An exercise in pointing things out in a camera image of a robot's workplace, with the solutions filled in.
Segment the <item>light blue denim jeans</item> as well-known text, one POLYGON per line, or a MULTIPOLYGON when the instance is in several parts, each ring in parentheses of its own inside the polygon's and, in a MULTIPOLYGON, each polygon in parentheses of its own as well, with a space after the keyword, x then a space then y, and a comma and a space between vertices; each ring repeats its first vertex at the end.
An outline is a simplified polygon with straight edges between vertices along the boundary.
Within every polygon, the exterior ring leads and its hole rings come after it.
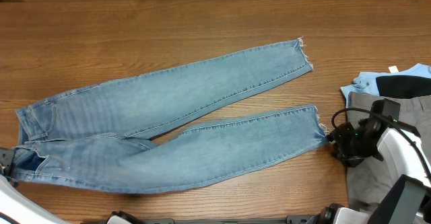
POLYGON ((316 106, 197 119, 310 71, 297 38, 45 98, 16 112, 11 177, 156 194, 277 165, 326 143, 316 106))

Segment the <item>white garment tag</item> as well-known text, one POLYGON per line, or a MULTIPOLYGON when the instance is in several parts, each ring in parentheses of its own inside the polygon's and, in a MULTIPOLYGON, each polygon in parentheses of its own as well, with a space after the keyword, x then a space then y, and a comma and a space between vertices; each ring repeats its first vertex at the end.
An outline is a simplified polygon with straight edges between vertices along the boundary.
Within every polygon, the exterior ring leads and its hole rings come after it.
POLYGON ((396 66, 389 67, 389 71, 390 71, 390 73, 398 73, 399 72, 399 70, 396 66))

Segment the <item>black rail at table edge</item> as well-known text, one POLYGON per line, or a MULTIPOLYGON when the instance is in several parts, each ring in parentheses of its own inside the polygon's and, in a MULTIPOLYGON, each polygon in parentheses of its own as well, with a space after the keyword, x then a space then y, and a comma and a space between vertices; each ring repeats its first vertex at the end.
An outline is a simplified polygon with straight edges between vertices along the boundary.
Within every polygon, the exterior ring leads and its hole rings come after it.
POLYGON ((143 219, 144 224, 305 224, 312 215, 288 215, 284 218, 263 219, 198 219, 198 220, 174 220, 174 219, 143 219))

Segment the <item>black garment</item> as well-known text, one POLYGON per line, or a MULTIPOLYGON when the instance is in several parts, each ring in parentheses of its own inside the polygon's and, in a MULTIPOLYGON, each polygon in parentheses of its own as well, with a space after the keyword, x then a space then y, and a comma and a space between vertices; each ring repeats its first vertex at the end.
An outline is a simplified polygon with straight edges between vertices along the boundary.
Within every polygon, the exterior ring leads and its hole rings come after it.
POLYGON ((380 76, 376 78, 376 85, 380 96, 411 99, 430 95, 430 78, 396 75, 380 76))

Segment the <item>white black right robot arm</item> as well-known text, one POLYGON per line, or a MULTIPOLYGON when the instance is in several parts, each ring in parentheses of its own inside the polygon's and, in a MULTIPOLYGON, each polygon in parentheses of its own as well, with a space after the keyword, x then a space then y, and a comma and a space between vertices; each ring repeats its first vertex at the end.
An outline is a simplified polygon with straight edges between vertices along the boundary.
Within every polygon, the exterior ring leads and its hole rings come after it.
POLYGON ((377 100, 358 127, 335 126, 327 135, 334 156, 352 170, 352 203, 332 203, 308 223, 429 223, 430 162, 416 127, 399 120, 401 106, 377 100))

